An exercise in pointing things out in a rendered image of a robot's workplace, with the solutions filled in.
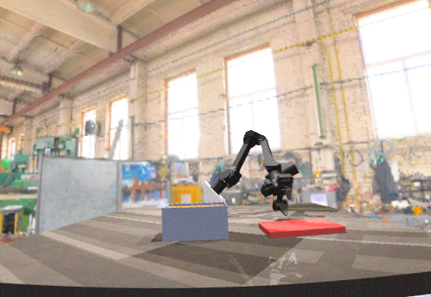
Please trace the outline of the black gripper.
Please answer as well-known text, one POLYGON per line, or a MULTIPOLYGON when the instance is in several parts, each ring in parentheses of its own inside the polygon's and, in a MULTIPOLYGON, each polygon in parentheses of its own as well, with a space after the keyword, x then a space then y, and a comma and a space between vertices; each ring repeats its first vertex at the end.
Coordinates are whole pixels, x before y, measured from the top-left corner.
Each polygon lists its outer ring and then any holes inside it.
POLYGON ((283 196, 287 196, 288 200, 291 199, 291 191, 293 188, 294 177, 290 173, 282 173, 273 178, 278 185, 274 189, 274 196, 277 196, 277 200, 273 201, 273 210, 280 210, 283 215, 287 216, 288 203, 287 200, 283 200, 283 196))

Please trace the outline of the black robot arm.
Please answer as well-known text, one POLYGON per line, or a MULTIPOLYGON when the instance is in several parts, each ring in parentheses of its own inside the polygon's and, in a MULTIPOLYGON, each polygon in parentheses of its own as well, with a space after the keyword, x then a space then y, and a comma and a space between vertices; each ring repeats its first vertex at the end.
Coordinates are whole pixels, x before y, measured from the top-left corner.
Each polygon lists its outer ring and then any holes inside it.
POLYGON ((212 186, 210 186, 210 188, 218 196, 226 187, 231 188, 238 184, 240 178, 242 177, 240 174, 240 169, 242 168, 251 148, 255 147, 256 145, 261 145, 262 147, 264 155, 263 166, 269 172, 265 176, 265 182, 260 190, 264 197, 269 195, 274 196, 274 189, 278 187, 278 185, 272 179, 277 177, 277 175, 282 173, 290 173, 292 176, 294 176, 299 173, 299 170, 293 161, 290 161, 283 166, 281 166, 280 163, 275 162, 269 145, 269 140, 266 138, 266 136, 253 130, 248 130, 244 134, 243 145, 239 150, 239 153, 232 166, 227 168, 225 172, 219 172, 217 174, 219 179, 212 186))

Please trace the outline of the red box lid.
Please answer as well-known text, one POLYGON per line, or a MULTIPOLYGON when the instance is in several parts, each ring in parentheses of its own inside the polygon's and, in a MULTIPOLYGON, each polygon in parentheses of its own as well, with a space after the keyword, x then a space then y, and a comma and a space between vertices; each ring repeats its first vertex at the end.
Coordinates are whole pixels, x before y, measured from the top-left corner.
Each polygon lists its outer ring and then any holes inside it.
POLYGON ((270 238, 346 232, 345 226, 323 219, 262 222, 259 223, 259 228, 270 238))

